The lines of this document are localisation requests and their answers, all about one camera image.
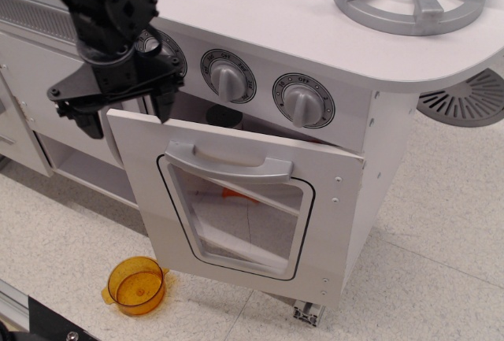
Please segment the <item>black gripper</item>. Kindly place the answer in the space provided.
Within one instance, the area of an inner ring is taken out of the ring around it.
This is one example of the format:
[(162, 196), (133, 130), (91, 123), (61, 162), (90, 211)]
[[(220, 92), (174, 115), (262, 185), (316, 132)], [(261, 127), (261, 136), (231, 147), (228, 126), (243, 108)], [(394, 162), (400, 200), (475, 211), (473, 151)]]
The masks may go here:
[(156, 117), (165, 123), (171, 117), (176, 93), (182, 86), (183, 77), (176, 58), (133, 51), (115, 64), (83, 64), (53, 85), (47, 91), (47, 97), (55, 102), (60, 116), (74, 119), (92, 139), (102, 139), (99, 110), (149, 96)]

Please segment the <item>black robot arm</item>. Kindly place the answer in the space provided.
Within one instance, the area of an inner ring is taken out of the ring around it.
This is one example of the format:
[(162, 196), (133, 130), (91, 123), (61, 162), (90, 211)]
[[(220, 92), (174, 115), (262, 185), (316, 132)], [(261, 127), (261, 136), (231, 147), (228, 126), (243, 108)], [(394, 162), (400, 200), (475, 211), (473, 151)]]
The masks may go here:
[(161, 33), (151, 25), (158, 0), (62, 0), (77, 33), (83, 65), (55, 84), (47, 97), (60, 117), (76, 122), (92, 139), (104, 136), (99, 111), (149, 96), (154, 115), (170, 118), (183, 86), (182, 64), (162, 53)]

